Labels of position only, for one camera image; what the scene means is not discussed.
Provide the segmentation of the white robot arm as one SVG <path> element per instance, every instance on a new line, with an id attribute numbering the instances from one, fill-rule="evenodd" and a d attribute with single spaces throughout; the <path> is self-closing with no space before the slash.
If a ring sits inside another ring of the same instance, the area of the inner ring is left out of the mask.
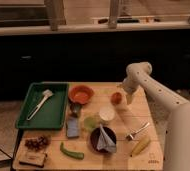
<path id="1" fill-rule="evenodd" d="M 153 79 L 149 62 L 126 67 L 123 89 L 133 94 L 141 86 L 169 112 L 165 135 L 163 171 L 190 171 L 190 101 Z"/>

